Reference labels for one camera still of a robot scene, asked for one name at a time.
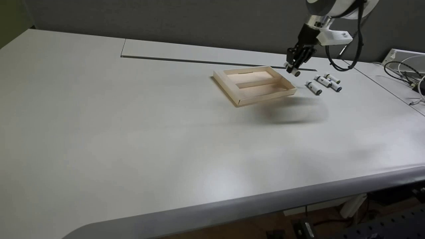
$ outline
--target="metal part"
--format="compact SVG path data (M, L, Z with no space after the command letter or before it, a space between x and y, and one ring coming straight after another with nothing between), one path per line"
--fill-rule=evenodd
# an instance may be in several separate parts
M284 68L287 69L288 73L293 74L295 77L299 77L301 74L300 69L293 68L288 63L284 65Z
M325 80L324 77L321 77L321 76L317 76L316 78L315 78L315 81L317 81L317 82L320 82L323 86L325 86L325 88L330 88L330 81L328 81L328 80Z
M334 92L341 92L341 90L342 90L342 86L337 85L336 82L330 82L330 88L332 88Z
M315 45L317 44L317 36L320 31L309 28L307 24L303 27L297 43L293 48L287 51L287 72L299 76L296 72L303 63L307 63L315 53Z
M321 94L321 89L317 89L315 85L313 85L313 82L312 81L308 81L307 84L305 84L305 86L313 93L313 94L316 94L316 96L320 96Z
M340 84L341 81L338 80L338 78L336 78L334 76L332 76L332 74L324 74L324 78L326 78L328 81L330 81L330 82L336 82L336 84Z

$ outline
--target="wooden tray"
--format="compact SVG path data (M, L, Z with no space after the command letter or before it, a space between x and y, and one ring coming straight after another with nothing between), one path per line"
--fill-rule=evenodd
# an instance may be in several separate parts
M269 67L214 72L214 80L235 106L269 101L295 94L296 88Z

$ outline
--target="wire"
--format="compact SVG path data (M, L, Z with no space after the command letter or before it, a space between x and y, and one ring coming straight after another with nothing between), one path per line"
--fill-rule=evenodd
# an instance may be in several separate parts
M392 78L396 78L396 80L398 80L398 81L404 81L404 82L408 82L408 84L413 82L408 76L401 76L401 74L397 74L397 73L389 73L388 65L390 65L390 64L404 65L404 67L409 68L410 71L413 71L419 78L422 77L422 74L421 74L417 69L414 69L413 67L410 67L410 65L408 65L408 64L405 64L405 63L402 63L402 61L388 61L388 63L384 65L384 72L385 72L388 76L390 76Z
M326 57L329 60L329 64L338 72L346 72L346 71L350 71L353 69L356 65L357 65L357 61L360 60L360 55L361 55L361 49L362 49L362 35L361 35L361 19L362 19L362 12L364 12L364 5L365 5L365 0L358 0L358 1L362 1L360 3L358 5L358 17L357 17L357 51L356 51L356 56L354 56L354 60L353 63L348 67L348 68L341 68L338 67L330 57L330 51L329 51L329 47L326 45L324 49L325 49L325 53L326 53Z
M406 59L404 59L401 63L408 63L408 61L410 61L411 59L423 59L425 56L410 56L410 57L406 57Z
M425 96L422 94L422 82L423 82L423 80L425 80L425 76L419 80L419 82L417 84L417 92L423 97L423 100L425 100Z

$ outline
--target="black cable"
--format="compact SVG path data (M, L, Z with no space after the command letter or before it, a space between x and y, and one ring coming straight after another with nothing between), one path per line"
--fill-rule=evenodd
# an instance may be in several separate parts
M425 96L425 92L422 90L422 84L423 84L425 81L422 80L422 81L419 81L418 84L417 84L417 92L418 93L422 93L422 96Z
M360 60L360 55L361 55L361 49L362 49L362 44L364 44L362 43L362 35L361 35L361 19L362 19L365 0L361 0L361 1L362 3L358 5L358 17L357 17L357 51L356 51L356 56L354 56L353 63L348 68L338 67L330 57L329 47L328 45L325 47L325 53L326 53L326 57L329 60L329 64L338 72L346 72L346 71L353 69L357 65L358 60Z
M402 61L388 61L385 65L384 65L384 72L389 76L389 77L392 77L392 78L396 78L396 80L398 80L398 81L404 81L404 82L408 82L408 84L410 84L410 82L413 82L406 74L405 76L400 76L400 74L397 74L397 73L389 73L389 71L388 71L388 65L390 65L390 64L397 64L397 68L400 67L400 65L404 65L404 67L406 67L406 68L409 68L410 71L413 71L419 78L422 78L422 74L417 71L417 69L414 69L413 67L410 67L410 65L408 65L408 64L405 64L405 63L402 63Z

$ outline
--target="table surface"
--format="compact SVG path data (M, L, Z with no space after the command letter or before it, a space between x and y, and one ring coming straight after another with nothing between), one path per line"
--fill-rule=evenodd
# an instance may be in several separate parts
M156 59L175 61L218 63L227 65L269 65L283 67L284 55L206 48L155 41L125 40L123 57Z
M356 71L312 60L344 86L315 97L317 73L277 69L295 97L236 109L211 80L235 67L123 47L26 31L0 51L1 238L147 238L423 179L425 118Z
M381 64L378 63L358 63L356 69L364 73L368 78L386 89L394 97L400 98L402 102L409 105L410 102L415 102L417 100L422 98L419 93L413 92L411 88L401 81L397 81L389 77ZM425 116L425 104L417 104L411 106L419 114Z

